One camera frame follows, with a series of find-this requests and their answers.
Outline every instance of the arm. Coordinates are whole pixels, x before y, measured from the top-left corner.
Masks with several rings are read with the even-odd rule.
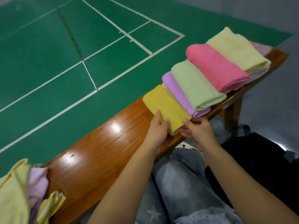
[[[182,136],[192,138],[244,223],[299,223],[299,217],[254,180],[216,141],[209,121],[184,120]]]
[[[167,136],[169,120],[160,124],[157,110],[142,145],[96,207],[88,224],[134,223],[155,157]]]

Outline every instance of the gray floor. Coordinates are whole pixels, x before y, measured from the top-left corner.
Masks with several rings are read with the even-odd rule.
[[[299,153],[299,0],[175,0],[209,11],[293,33],[278,46],[290,54],[285,63],[245,94],[240,124]],[[222,143],[229,134],[221,117],[212,126]]]

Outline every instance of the wooden bench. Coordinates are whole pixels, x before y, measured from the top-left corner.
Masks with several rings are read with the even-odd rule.
[[[287,57],[288,54],[273,49],[267,56],[272,64],[264,76],[228,93],[226,100],[212,106],[205,116],[211,120],[220,114],[226,130],[232,132],[238,126],[243,95]],[[103,198],[143,142],[152,118],[141,97],[45,165],[49,167],[50,180],[46,196],[56,190],[66,195],[66,201],[51,218],[52,223],[75,223]],[[183,140],[180,134],[168,135],[157,159]]]

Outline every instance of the star print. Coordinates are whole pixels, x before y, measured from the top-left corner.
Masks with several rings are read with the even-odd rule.
[[[147,210],[146,212],[147,212],[147,213],[150,213],[150,221],[152,221],[153,219],[156,219],[157,221],[159,221],[158,216],[159,216],[161,213],[157,212],[157,211],[155,210],[155,207],[154,207],[154,206],[152,207],[152,209],[151,209],[150,211]]]

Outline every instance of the black bag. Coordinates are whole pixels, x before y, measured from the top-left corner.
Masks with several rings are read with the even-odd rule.
[[[251,177],[299,215],[299,162],[294,159],[294,153],[257,133],[250,133],[247,125],[241,127],[245,136],[237,137],[235,133],[221,147]],[[233,207],[209,167],[205,175],[215,193]]]

